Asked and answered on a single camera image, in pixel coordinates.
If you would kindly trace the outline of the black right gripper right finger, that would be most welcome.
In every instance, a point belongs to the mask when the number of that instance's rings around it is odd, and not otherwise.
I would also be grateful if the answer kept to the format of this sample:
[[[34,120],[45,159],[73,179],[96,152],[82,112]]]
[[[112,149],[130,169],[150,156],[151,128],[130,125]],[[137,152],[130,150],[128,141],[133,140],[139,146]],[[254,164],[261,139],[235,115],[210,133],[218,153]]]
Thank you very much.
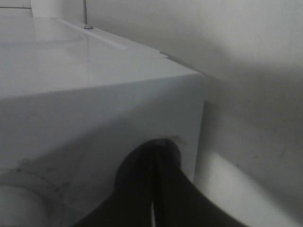
[[[155,225],[158,227],[242,227],[188,180],[180,169],[179,148],[171,140],[152,142],[155,154]]]

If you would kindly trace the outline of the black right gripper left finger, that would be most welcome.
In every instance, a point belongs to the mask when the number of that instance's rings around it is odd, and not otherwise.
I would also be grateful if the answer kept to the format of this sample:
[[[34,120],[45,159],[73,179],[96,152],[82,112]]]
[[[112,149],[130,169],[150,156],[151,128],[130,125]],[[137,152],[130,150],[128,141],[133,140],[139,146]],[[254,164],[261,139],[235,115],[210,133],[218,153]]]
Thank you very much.
[[[151,227],[153,150],[150,140],[133,150],[120,165],[113,193],[78,222],[80,227]]]

